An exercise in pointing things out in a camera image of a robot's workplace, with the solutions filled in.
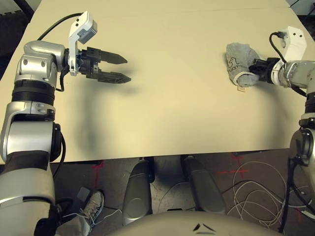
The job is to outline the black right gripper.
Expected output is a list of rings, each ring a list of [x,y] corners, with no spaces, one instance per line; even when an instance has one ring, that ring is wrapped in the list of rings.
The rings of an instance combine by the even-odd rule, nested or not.
[[[271,73],[274,66],[280,61],[279,58],[267,58],[267,60],[254,59],[249,67],[250,73],[258,74],[259,80],[271,83]]]

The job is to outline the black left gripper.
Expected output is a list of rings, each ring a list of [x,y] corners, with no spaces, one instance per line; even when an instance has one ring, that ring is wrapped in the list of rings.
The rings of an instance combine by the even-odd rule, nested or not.
[[[119,54],[101,51],[96,48],[87,48],[80,54],[79,72],[90,79],[97,79],[102,83],[128,83],[131,78],[116,72],[100,72],[98,63],[105,61],[110,64],[124,64],[127,60]]]

